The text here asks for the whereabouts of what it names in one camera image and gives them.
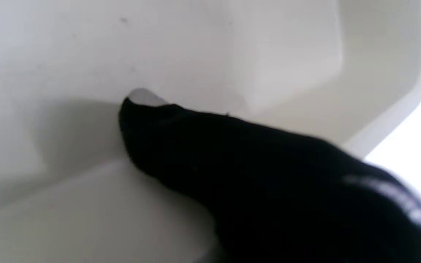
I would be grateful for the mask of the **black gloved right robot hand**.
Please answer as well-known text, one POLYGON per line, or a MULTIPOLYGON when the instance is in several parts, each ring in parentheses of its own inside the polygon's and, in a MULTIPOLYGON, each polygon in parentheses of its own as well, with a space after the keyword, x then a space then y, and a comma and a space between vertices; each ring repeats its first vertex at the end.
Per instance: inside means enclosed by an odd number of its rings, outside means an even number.
POLYGON ((144 88, 118 122, 132 163, 203 205, 235 263, 421 263, 421 197, 325 140, 144 88))

